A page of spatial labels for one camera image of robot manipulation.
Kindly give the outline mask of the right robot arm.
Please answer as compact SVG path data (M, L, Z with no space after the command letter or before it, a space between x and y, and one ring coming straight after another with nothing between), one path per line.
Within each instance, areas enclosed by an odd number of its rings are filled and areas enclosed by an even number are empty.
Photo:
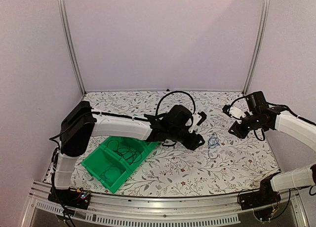
M262 132L274 130L284 133L312 150L316 150L316 124L297 114L286 105L267 102L262 91L256 91L246 96L248 111L244 112L234 106L239 100L224 105L223 113L236 121L229 133L244 139L250 131ZM260 191L255 195L259 205L266 205L274 198L275 192L286 189L308 188L316 185L316 164L296 168L284 173L271 175L261 181Z

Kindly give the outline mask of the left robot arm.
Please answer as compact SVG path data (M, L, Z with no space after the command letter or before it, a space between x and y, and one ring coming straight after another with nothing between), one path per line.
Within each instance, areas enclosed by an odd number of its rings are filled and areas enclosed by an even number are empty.
M96 110L88 101L79 102L62 121L60 133L50 138L59 150L52 174L54 196L62 204L70 204L74 199L68 190L71 176L91 137L114 136L149 143L171 140L194 151L205 143L197 127L206 118L205 112L190 111L183 105L174 105L166 113L138 117Z

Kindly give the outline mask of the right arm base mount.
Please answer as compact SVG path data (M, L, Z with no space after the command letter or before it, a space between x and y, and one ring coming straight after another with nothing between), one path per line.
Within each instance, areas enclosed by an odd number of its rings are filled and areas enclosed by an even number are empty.
M280 201L280 194L273 191L271 187L260 187L257 191L251 190L250 192L240 192L237 196L237 202L242 210L258 208Z

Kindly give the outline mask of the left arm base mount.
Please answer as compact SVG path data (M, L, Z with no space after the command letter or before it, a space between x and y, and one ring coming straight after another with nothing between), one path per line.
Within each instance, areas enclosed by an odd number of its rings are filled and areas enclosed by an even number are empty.
M90 204L91 191L79 189L51 188L48 200L63 206L87 210Z

